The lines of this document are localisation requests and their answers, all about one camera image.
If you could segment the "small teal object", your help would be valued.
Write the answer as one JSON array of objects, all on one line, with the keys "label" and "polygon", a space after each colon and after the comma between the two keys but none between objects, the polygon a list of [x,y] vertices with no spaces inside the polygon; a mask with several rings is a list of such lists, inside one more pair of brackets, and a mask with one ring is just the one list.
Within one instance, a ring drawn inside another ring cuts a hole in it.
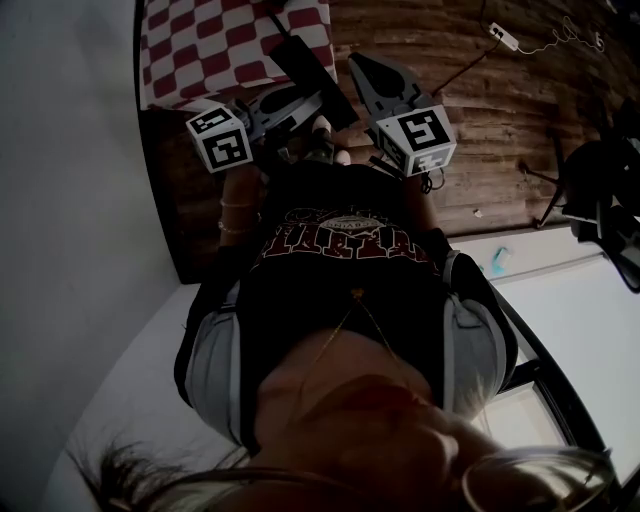
[{"label": "small teal object", "polygon": [[495,276],[504,275],[508,270],[509,263],[511,261],[513,254],[512,252],[504,246],[499,247],[491,262],[492,273]]}]

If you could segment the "black rectangular object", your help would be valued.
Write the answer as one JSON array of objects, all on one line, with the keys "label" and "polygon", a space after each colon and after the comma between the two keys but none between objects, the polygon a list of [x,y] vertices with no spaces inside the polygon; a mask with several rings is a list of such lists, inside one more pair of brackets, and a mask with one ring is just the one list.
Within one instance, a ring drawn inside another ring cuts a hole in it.
[{"label": "black rectangular object", "polygon": [[305,95],[319,94],[319,111],[335,131],[347,129],[359,120],[338,84],[299,36],[284,37],[268,56]]}]

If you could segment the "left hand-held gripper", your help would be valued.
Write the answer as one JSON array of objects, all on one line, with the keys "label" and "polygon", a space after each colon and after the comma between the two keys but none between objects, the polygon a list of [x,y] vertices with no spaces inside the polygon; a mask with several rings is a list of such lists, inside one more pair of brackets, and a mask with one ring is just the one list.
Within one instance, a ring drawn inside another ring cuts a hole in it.
[{"label": "left hand-held gripper", "polygon": [[[271,87],[250,101],[223,104],[198,99],[185,106],[195,116],[186,122],[196,150],[210,173],[253,161],[251,144],[267,133],[290,133],[322,106],[322,94],[307,96],[294,83]],[[262,125],[250,108],[259,108]]]}]

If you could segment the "grey vest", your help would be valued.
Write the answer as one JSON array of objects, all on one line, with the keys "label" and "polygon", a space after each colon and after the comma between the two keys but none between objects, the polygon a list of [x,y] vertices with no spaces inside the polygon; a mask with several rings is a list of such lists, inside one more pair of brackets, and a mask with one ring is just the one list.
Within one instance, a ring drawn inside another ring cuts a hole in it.
[{"label": "grey vest", "polygon": [[[254,247],[223,247],[189,311],[174,378],[182,399],[228,440],[241,430],[241,353],[236,314],[239,282]],[[438,406],[474,415],[482,399],[509,381],[515,335],[475,262],[449,249],[442,280],[443,388]]]}]

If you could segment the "red white checkered tablecloth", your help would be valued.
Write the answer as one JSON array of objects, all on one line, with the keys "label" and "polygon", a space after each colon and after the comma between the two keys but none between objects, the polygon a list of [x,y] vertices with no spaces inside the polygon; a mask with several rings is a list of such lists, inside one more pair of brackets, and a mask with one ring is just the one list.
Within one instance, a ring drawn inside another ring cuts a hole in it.
[{"label": "red white checkered tablecloth", "polygon": [[281,30],[336,73],[329,0],[141,0],[140,107],[183,109],[200,98],[286,81],[268,53]]}]

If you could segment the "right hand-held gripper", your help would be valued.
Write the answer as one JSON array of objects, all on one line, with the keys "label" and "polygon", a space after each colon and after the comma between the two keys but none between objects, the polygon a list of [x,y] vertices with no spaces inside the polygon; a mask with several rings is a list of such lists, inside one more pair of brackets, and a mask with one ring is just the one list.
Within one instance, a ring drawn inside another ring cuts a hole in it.
[{"label": "right hand-held gripper", "polygon": [[351,53],[349,70],[360,101],[373,115],[375,146],[404,177],[446,167],[456,149],[442,105],[420,92],[415,75],[387,57]]}]

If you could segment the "white power strip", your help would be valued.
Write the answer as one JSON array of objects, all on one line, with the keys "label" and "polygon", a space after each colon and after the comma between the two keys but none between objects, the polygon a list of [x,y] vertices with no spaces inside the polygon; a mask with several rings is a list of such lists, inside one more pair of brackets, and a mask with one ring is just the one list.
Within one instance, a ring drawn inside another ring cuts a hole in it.
[{"label": "white power strip", "polygon": [[489,25],[489,34],[511,51],[519,50],[519,41],[496,22]]}]

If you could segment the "person's legs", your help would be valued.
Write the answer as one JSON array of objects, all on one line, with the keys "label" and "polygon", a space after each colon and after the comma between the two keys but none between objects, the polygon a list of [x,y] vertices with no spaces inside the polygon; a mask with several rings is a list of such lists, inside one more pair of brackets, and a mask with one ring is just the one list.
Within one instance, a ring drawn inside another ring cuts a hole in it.
[{"label": "person's legs", "polygon": [[324,130],[317,130],[312,133],[309,140],[309,147],[306,154],[296,163],[296,167],[324,166],[329,167],[347,167],[338,165],[334,162],[334,154],[344,149],[336,148],[332,134]]}]

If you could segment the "person's left forearm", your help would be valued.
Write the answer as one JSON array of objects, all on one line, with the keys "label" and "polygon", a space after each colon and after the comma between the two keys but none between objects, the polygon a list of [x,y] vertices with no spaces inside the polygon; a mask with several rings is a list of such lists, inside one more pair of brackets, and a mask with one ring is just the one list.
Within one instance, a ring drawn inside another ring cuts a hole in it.
[{"label": "person's left forearm", "polygon": [[229,170],[221,199],[221,247],[243,245],[251,239],[259,225],[263,187],[262,173],[253,164]]}]

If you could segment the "black office chair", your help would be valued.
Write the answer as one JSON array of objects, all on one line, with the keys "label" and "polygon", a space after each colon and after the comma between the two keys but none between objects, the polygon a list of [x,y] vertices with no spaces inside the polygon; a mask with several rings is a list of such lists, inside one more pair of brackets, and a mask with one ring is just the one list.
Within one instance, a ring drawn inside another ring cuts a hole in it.
[{"label": "black office chair", "polygon": [[546,131],[554,146],[555,178],[530,170],[523,161],[518,168],[555,186],[534,227],[542,228],[552,210],[559,210],[577,241],[597,245],[629,291],[640,294],[640,103],[626,98],[611,115],[601,99],[596,105],[596,111],[584,115],[599,138],[569,156],[563,154],[558,133]]}]

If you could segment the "black printed t-shirt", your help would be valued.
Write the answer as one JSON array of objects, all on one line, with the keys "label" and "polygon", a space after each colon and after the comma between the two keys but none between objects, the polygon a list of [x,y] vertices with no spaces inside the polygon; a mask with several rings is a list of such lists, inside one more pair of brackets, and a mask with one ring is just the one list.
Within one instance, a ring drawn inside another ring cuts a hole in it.
[{"label": "black printed t-shirt", "polygon": [[304,336],[342,327],[389,346],[442,396],[442,280],[449,243],[411,231],[399,180],[364,165],[274,178],[239,282],[242,443],[259,385]]}]

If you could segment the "person's right forearm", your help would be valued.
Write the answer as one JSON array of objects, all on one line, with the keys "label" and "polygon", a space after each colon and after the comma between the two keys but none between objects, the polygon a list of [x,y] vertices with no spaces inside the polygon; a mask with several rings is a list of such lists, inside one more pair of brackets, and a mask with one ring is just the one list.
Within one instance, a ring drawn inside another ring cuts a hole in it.
[{"label": "person's right forearm", "polygon": [[422,192],[420,175],[403,182],[403,204],[407,223],[415,234],[424,234],[439,228],[436,207],[431,193]]}]

